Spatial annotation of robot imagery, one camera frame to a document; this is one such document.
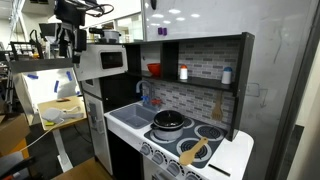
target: pot lid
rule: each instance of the pot lid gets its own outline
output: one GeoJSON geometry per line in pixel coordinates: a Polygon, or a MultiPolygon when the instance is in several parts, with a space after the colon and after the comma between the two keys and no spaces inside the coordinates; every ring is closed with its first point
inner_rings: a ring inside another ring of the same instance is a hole
{"type": "Polygon", "coordinates": [[[162,127],[177,127],[183,124],[183,117],[177,111],[161,111],[154,117],[154,123],[162,127]]]}

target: shelf unit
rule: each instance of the shelf unit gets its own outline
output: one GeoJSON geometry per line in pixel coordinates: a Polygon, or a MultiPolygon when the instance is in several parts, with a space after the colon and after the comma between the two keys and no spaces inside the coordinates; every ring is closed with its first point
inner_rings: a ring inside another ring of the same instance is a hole
{"type": "Polygon", "coordinates": [[[232,141],[239,130],[242,107],[244,102],[246,83],[249,74],[251,54],[254,43],[254,35],[243,32],[238,35],[203,37],[192,39],[176,39],[166,41],[151,41],[124,44],[127,51],[128,71],[127,74],[145,78],[163,80],[167,82],[175,82],[180,84],[188,84],[192,86],[206,87],[214,90],[222,90],[231,92],[235,98],[233,108],[232,122],[229,134],[226,138],[232,141]],[[206,79],[199,77],[188,77],[187,80],[178,78],[178,61],[179,61],[179,44],[185,42],[199,41],[223,41],[238,40],[240,42],[237,65],[235,70],[235,80],[231,85],[221,84],[217,79],[206,79]],[[159,45],[160,47],[160,64],[161,75],[159,77],[152,76],[148,71],[141,70],[141,46],[143,45],[159,45]]]}

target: desk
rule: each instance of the desk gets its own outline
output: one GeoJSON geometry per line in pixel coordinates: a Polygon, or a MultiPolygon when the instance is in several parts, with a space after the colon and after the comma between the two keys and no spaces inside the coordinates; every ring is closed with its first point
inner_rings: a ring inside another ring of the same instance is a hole
{"type": "Polygon", "coordinates": [[[62,124],[55,126],[52,131],[53,136],[54,136],[54,140],[57,145],[57,149],[59,151],[58,159],[59,159],[59,162],[60,162],[60,165],[61,165],[63,172],[66,172],[66,171],[72,169],[73,166],[72,166],[70,159],[65,151],[59,129],[71,126],[79,121],[83,121],[83,120],[87,119],[87,113],[86,113],[86,109],[84,106],[83,97],[70,96],[70,97],[66,97],[66,98],[69,99],[70,101],[57,102],[56,100],[54,100],[54,101],[49,101],[49,102],[44,102],[44,103],[38,104],[38,112],[40,115],[40,119],[41,119],[41,123],[42,123],[42,127],[43,127],[44,131],[48,131],[53,127],[53,126],[46,126],[45,123],[47,121],[42,119],[42,116],[41,116],[41,114],[44,113],[48,108],[57,108],[57,109],[61,109],[61,110],[67,109],[68,110],[68,109],[71,109],[75,106],[80,106],[80,108],[81,108],[80,112],[84,114],[84,116],[82,118],[66,119],[65,122],[63,122],[62,124]]]}

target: wooden spoon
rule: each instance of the wooden spoon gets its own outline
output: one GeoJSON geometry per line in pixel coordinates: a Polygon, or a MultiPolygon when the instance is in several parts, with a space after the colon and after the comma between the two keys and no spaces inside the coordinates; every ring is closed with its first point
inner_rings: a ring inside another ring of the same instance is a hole
{"type": "Polygon", "coordinates": [[[180,155],[179,163],[183,166],[191,164],[194,160],[196,153],[202,148],[203,145],[208,143],[208,138],[202,137],[196,145],[194,145],[190,150],[184,151],[180,155]]]}

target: white bottle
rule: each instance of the white bottle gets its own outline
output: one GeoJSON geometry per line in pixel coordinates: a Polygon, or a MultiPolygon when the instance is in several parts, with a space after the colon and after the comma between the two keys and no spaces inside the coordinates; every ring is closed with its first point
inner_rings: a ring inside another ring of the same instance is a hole
{"type": "Polygon", "coordinates": [[[232,68],[225,67],[223,69],[221,83],[222,84],[231,84],[231,76],[232,76],[232,68]]]}
{"type": "Polygon", "coordinates": [[[188,69],[186,65],[180,67],[180,79],[188,79],[188,69]]]}

